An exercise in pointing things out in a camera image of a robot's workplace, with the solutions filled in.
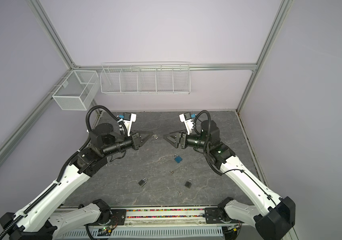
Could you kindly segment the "aluminium frame rails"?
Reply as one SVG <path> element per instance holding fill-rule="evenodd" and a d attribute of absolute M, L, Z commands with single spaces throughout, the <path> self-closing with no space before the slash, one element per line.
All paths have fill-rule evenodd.
<path fill-rule="evenodd" d="M 65 59 L 69 58 L 69 54 L 64 48 L 63 43 L 59 39 L 57 33 L 54 31 L 53 26 L 43 10 L 40 1 L 27 1 L 27 4 L 31 8 L 32 12 L 36 16 L 37 20 L 41 23 L 42 28 L 48 34 L 48 37 L 53 42 L 54 46 L 59 51 L 59 55 Z M 162 62 L 157 65 L 129 65 L 127 68 L 129 70 L 137 69 L 141 71 L 171 71 L 178 69 L 188 69 L 190 71 L 237 71 L 237 70 L 247 70 L 252 71 L 251 78 L 246 86 L 246 89 L 242 95 L 240 103 L 237 107 L 237 112 L 240 112 L 243 108 L 246 99 L 251 91 L 251 87 L 257 78 L 258 71 L 262 69 L 263 63 L 271 50 L 276 37 L 286 19 L 293 1 L 282 1 L 278 10 L 278 13 L 273 22 L 273 26 L 269 32 L 268 38 L 262 48 L 262 52 L 256 63 L 242 63 L 242 64 L 188 64 L 181 63 L 177 64 L 172 62 L 171 64 L 166 64 Z M 76 66 L 75 63 L 69 64 L 69 69 L 61 77 L 53 89 L 45 96 L 38 105 L 29 113 L 29 115 L 19 124 L 19 126 L 13 131 L 13 133 L 7 137 L 3 143 L 0 145 L 0 167 L 4 164 L 10 154 L 15 150 L 19 143 L 24 139 L 31 128 L 36 124 L 36 122 L 41 118 L 41 116 L 46 112 L 48 107 L 53 103 L 53 94 L 59 89 L 60 85 L 64 83 L 65 78 L 71 73 L 79 71 L 103 71 L 104 69 L 96 66 Z"/>

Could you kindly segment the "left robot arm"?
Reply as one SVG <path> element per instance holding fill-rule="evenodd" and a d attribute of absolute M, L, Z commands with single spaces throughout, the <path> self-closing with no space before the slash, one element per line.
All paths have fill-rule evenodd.
<path fill-rule="evenodd" d="M 117 122 L 117 133 L 111 124 L 91 126 L 90 116 L 98 109 Z M 5 236 L 11 240 L 53 240 L 83 225 L 108 224 L 113 216 L 110 206 L 103 200 L 61 216 L 53 213 L 77 188 L 107 165 L 108 157 L 118 153 L 125 155 L 129 149 L 138 150 L 152 137 L 152 132 L 132 131 L 135 120 L 135 114 L 116 116 L 105 106 L 90 108 L 85 117 L 88 131 L 85 143 L 64 163 L 52 184 L 32 202 L 0 218 L 3 228 L 0 240 Z"/>

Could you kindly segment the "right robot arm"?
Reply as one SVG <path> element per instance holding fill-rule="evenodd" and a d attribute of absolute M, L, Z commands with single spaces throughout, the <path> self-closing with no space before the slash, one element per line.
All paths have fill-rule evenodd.
<path fill-rule="evenodd" d="M 238 221 L 254 227 L 264 240 L 281 240 L 294 227 L 296 204 L 290 197 L 282 198 L 263 184 L 238 155 L 220 138 L 220 129 L 208 111 L 183 113 L 180 120 L 185 130 L 164 135 L 175 148 L 193 148 L 203 154 L 209 167 L 219 176 L 229 177 L 252 201 L 239 203 L 227 197 L 218 204 L 218 212 L 206 213 L 215 223 Z"/>

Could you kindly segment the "white mesh box basket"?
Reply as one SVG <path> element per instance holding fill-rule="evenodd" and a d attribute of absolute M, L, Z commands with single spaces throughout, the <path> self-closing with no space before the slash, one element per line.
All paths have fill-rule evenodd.
<path fill-rule="evenodd" d="M 52 97 L 62 110 L 87 111 L 99 89 L 97 71 L 73 70 Z"/>

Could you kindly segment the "blue padlock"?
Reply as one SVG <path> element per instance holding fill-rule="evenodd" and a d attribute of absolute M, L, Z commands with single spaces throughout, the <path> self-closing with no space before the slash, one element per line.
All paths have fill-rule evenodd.
<path fill-rule="evenodd" d="M 183 160 L 183 158 L 179 155 L 174 155 L 174 160 L 179 164 Z"/>

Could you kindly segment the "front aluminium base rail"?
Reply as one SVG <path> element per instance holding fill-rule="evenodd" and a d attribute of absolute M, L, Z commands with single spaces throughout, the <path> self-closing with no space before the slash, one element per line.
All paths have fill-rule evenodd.
<path fill-rule="evenodd" d="M 143 225 L 205 225 L 204 209 L 211 207 L 166 207 L 166 208 L 126 208 L 126 218 L 121 226 Z M 32 233 L 45 229 L 53 236 L 61 236 L 83 225 L 95 222 L 104 211 L 112 210 L 104 202 L 94 202 L 83 208 L 68 213 L 48 213 L 44 210 L 33 210 L 23 224 L 25 231 Z"/>

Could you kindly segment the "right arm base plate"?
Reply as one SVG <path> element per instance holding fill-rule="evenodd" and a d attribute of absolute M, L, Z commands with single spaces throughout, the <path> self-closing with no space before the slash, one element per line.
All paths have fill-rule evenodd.
<path fill-rule="evenodd" d="M 231 219 L 224 209 L 218 207 L 205 208 L 203 217 L 207 224 L 242 224 L 237 219 Z"/>

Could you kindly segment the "silver padlock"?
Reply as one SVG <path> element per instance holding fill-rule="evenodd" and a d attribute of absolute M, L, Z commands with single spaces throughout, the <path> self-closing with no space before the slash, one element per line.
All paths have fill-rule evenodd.
<path fill-rule="evenodd" d="M 147 178 L 143 178 L 138 182 L 138 184 L 140 187 L 143 187 L 147 183 L 147 181 L 148 181 Z"/>

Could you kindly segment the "dark grey padlock right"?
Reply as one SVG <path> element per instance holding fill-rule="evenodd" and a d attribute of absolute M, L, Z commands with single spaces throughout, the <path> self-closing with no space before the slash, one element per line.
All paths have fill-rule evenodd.
<path fill-rule="evenodd" d="M 188 179 L 185 183 L 185 187 L 190 189 L 192 187 L 193 184 L 193 180 L 192 179 Z"/>

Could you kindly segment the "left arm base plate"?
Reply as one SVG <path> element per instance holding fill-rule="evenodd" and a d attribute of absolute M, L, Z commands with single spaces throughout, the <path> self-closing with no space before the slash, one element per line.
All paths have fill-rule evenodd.
<path fill-rule="evenodd" d="M 112 209 L 109 212 L 104 211 L 100 214 L 98 219 L 90 223 L 90 226 L 121 226 L 124 225 L 126 218 L 126 209 Z"/>

